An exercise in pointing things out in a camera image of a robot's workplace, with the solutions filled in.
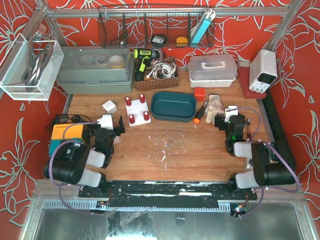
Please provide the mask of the small white cube box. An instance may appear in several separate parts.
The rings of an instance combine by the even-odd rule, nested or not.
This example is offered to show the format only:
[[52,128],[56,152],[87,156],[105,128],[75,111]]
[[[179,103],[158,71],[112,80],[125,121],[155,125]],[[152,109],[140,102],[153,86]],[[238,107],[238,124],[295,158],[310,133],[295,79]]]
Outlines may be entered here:
[[109,114],[113,114],[117,111],[116,104],[111,100],[108,100],[104,104],[102,104],[102,108]]

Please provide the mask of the white peg base plate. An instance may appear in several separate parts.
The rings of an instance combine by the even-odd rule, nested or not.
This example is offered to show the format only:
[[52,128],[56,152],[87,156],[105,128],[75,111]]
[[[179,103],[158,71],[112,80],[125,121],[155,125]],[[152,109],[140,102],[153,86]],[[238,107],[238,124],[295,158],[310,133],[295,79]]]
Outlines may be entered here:
[[[139,97],[139,99],[131,100],[131,101],[132,101],[132,105],[131,106],[125,105],[125,108],[126,108],[128,123],[129,123],[129,115],[134,115],[135,123],[134,124],[129,123],[129,126],[134,127],[134,126],[139,126],[139,125],[144,125],[144,124],[150,123],[151,122],[151,114],[149,112],[146,97],[145,97],[145,103],[140,103],[140,97]],[[149,116],[150,116],[149,121],[144,120],[144,112],[145,111],[149,112]]]

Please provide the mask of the red coil spring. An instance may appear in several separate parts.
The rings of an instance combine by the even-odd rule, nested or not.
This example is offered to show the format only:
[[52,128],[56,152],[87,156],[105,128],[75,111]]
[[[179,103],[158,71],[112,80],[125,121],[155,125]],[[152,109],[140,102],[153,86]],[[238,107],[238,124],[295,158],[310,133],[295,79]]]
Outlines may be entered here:
[[148,111],[145,111],[143,113],[143,118],[144,118],[145,121],[149,121],[150,120],[150,114],[149,114]]
[[131,124],[131,125],[133,125],[134,123],[135,123],[135,116],[133,115],[133,114],[130,114],[129,116],[128,116],[128,120],[129,120],[129,123]]
[[132,105],[132,101],[131,101],[130,97],[127,96],[127,97],[125,98],[125,104],[126,104],[126,106],[128,106],[128,107]]
[[146,102],[146,98],[144,94],[140,94],[139,95],[139,101],[141,104],[144,104]]

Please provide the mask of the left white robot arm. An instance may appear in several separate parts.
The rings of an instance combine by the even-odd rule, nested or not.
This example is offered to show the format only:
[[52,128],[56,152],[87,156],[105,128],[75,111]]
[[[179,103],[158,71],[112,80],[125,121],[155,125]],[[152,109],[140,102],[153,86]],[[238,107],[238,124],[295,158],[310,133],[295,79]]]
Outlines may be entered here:
[[[89,139],[67,138],[70,130],[87,125],[94,126],[93,146],[90,145]],[[113,126],[111,114],[103,115],[96,122],[77,122],[63,126],[62,140],[45,165],[44,176],[58,187],[78,185],[106,190],[106,175],[90,170],[86,166],[99,169],[106,169],[109,166],[115,151],[115,139],[126,132],[123,117],[119,117],[117,126]]]

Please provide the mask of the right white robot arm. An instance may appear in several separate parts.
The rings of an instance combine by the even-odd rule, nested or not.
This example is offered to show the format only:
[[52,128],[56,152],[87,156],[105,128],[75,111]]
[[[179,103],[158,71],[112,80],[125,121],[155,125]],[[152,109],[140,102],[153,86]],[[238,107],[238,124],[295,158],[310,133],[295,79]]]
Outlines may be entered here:
[[227,189],[230,193],[242,189],[282,188],[296,184],[297,192],[301,185],[295,173],[295,162],[281,142],[253,141],[244,139],[245,116],[238,113],[231,116],[216,114],[214,126],[225,133],[225,149],[233,157],[247,159],[249,168],[230,176]]

